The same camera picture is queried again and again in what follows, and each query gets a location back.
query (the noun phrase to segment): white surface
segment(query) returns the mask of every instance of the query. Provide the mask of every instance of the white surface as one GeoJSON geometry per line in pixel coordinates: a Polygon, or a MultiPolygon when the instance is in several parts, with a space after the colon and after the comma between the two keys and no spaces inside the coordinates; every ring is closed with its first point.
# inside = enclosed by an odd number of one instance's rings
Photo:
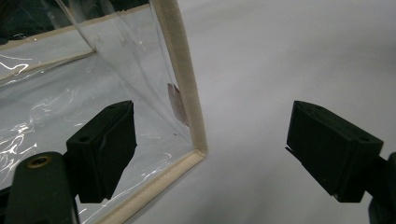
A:
{"type": "Polygon", "coordinates": [[[294,100],[396,151],[396,3],[179,0],[209,155],[130,222],[369,223],[284,149],[294,100]]]}

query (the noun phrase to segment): clear plastic sheet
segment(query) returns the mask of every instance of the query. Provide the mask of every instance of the clear plastic sheet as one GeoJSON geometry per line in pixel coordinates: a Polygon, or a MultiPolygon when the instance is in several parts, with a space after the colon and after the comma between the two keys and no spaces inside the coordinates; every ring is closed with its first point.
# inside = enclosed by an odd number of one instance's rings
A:
{"type": "Polygon", "coordinates": [[[2,1],[0,19],[0,86],[94,52],[52,1],[2,1]]]}
{"type": "MultiPolygon", "coordinates": [[[[51,67],[37,67],[37,76],[21,71],[24,78],[4,77],[0,87],[0,188],[11,185],[19,161],[44,151],[65,153],[65,141],[104,107],[132,100],[138,146],[112,199],[82,204],[77,197],[80,221],[93,223],[190,152],[192,142],[189,128],[175,118],[170,103],[168,87],[177,84],[163,57],[161,32],[157,33],[149,6],[79,21],[71,13],[75,9],[70,3],[63,7],[84,36],[78,43],[87,47],[87,39],[97,53],[86,56],[82,52],[51,67]]],[[[68,42],[68,37],[60,33],[49,38],[68,42]]],[[[46,49],[64,48],[62,42],[47,38],[42,43],[46,49]]],[[[25,43],[1,54],[10,60],[15,55],[33,60],[42,56],[41,46],[29,47],[25,43]]]]}

